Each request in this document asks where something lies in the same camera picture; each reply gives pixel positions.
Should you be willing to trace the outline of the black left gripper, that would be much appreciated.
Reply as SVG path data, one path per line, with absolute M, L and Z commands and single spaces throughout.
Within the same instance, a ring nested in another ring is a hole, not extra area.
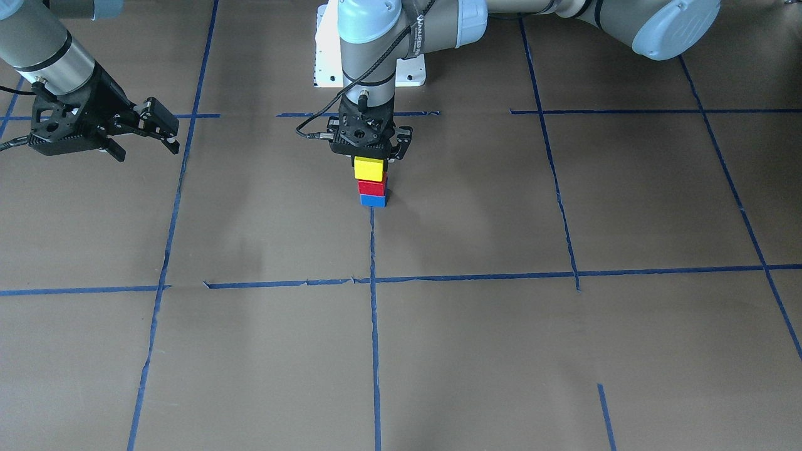
M 327 130 L 335 154 L 352 157 L 387 157 L 389 162 L 403 160 L 412 144 L 414 129 L 395 126 L 393 100 L 384 105 L 368 106 L 365 111 L 357 103 L 342 100 L 337 117 L 330 117 Z

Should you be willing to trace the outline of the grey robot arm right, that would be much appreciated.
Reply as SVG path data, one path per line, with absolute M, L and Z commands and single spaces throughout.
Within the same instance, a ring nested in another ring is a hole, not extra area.
M 158 99 L 140 105 L 63 25 L 63 18 L 112 18 L 122 1 L 3 1 L 1 55 L 31 85 L 31 129 L 2 143 L 44 156 L 101 150 L 117 162 L 126 152 L 116 136 L 136 134 L 177 154 L 179 121 Z

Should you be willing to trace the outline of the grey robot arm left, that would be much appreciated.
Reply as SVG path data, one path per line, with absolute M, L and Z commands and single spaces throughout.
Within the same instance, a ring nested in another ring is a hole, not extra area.
M 398 61 L 458 49 L 484 38 L 496 22 L 557 16 L 590 24 L 654 61 L 698 43 L 719 15 L 719 1 L 335 1 L 343 88 L 333 95 L 321 132 L 308 134 L 343 156 L 404 157 L 413 130 L 395 124 Z

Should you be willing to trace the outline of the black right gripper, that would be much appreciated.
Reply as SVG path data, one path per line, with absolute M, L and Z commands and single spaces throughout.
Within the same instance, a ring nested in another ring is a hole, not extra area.
M 112 136 L 131 132 L 140 120 L 146 136 L 160 140 L 172 154 L 179 153 L 177 117 L 155 97 L 148 97 L 135 111 L 135 104 L 98 63 L 88 81 L 69 94 L 55 94 L 41 79 L 31 89 L 36 97 L 26 143 L 40 154 L 100 149 L 125 162 L 127 151 Z

